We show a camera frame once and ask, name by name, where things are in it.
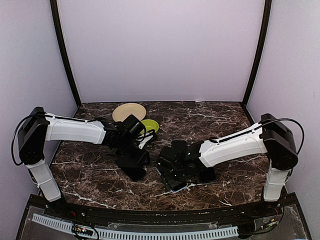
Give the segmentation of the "lavender phone case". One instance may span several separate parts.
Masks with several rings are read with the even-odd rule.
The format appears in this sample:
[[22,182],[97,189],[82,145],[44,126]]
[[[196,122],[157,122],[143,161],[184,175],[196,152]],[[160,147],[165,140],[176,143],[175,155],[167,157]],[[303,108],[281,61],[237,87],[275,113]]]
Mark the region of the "lavender phone case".
[[181,180],[174,171],[161,171],[157,169],[157,172],[160,175],[164,187],[172,193],[180,192],[188,186],[187,182]]

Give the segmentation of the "black phone case bottom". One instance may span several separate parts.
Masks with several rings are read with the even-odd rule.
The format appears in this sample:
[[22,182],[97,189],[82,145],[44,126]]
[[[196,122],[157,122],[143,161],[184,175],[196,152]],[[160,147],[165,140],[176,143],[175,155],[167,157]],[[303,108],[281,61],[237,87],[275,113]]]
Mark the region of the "black phone case bottom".
[[137,182],[143,179],[146,175],[146,170],[143,167],[121,167],[121,170],[133,181]]

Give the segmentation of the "black phone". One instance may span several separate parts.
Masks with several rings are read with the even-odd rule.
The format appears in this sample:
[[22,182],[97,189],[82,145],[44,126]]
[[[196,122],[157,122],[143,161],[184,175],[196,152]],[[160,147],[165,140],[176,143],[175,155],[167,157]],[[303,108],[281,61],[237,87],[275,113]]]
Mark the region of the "black phone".
[[198,179],[202,184],[215,182],[217,180],[215,169],[210,167],[200,171],[198,174]]

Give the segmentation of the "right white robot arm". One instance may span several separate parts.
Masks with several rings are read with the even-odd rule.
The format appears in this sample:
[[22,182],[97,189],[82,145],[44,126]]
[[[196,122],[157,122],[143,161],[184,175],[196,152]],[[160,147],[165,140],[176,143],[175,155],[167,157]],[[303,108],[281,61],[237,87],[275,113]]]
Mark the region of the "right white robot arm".
[[174,140],[162,148],[157,171],[165,187],[172,193],[188,186],[192,179],[201,184],[216,181],[214,167],[245,156],[266,154],[269,169],[263,187],[262,201],[255,213],[266,217],[275,208],[290,172],[298,164],[301,147],[296,147],[293,132],[283,124],[285,118],[266,113],[260,121],[236,133],[188,144]]

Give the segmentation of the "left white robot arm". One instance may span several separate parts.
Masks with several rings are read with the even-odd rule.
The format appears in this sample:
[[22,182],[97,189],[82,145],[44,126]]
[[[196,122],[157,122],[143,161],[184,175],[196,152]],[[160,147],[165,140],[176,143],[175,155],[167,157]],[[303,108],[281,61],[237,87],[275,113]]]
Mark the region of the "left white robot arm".
[[53,174],[45,162],[44,146],[49,141],[85,142],[108,146],[120,153],[115,163],[134,182],[146,175],[144,167],[150,163],[150,154],[144,148],[156,138],[147,131],[134,115],[124,121],[110,122],[105,118],[77,119],[50,114],[42,107],[20,121],[13,140],[18,140],[20,164],[28,168],[44,198],[51,203],[51,210],[60,218],[71,213]]

